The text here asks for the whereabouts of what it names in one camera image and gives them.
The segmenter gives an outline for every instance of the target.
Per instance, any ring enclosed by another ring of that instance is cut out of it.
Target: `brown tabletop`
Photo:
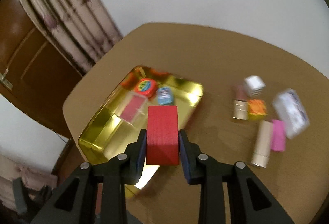
[[[287,140],[284,153],[270,155],[268,167],[251,167],[296,224],[309,223],[329,190],[329,80],[298,57],[264,41],[231,31],[183,24],[145,24],[115,45],[80,81],[63,112],[77,140],[99,107],[137,65],[201,83],[204,96],[186,131],[191,142],[219,162],[250,162],[259,122],[234,122],[231,86],[250,75],[266,83],[261,98],[271,102],[292,88],[310,127]],[[160,167],[127,201],[143,223],[197,223],[200,186],[188,186],[181,166]]]

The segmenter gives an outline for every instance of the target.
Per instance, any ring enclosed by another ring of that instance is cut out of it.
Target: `floral curtain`
[[[82,75],[122,35],[101,0],[20,0],[36,27]]]

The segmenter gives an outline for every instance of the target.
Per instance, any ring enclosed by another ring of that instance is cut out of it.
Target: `pink block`
[[[284,152],[286,150],[286,132],[285,123],[280,120],[272,119],[273,133],[271,150],[276,152]]]

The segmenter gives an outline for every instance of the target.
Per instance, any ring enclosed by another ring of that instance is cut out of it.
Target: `screw head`
[[[206,155],[206,154],[199,154],[199,156],[198,156],[198,158],[200,159],[200,160],[207,160],[208,159],[208,155]]]
[[[81,163],[81,165],[80,165],[80,168],[81,168],[81,169],[87,169],[88,167],[90,167],[90,164],[89,164],[88,162],[83,162],[83,163]]]
[[[242,161],[239,161],[236,163],[236,167],[240,169],[244,169],[246,167],[246,164]]]
[[[119,154],[118,155],[118,159],[119,160],[125,160],[125,159],[127,159],[128,158],[128,155],[126,155],[126,154]]]

